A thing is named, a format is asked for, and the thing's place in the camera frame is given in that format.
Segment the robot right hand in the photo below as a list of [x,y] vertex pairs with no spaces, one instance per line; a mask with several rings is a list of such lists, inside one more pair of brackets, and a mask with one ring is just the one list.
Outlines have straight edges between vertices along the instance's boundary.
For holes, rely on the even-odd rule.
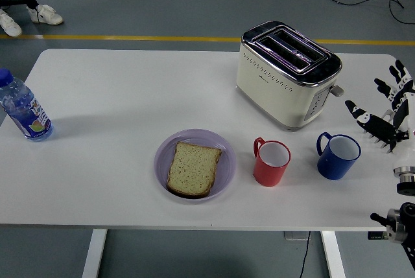
[[395,86],[379,78],[374,80],[378,92],[390,102],[390,109],[382,117],[368,113],[350,100],[345,101],[345,105],[366,133],[384,143],[389,152],[396,155],[395,169],[413,167],[414,79],[400,60],[389,67],[389,72],[395,78]]

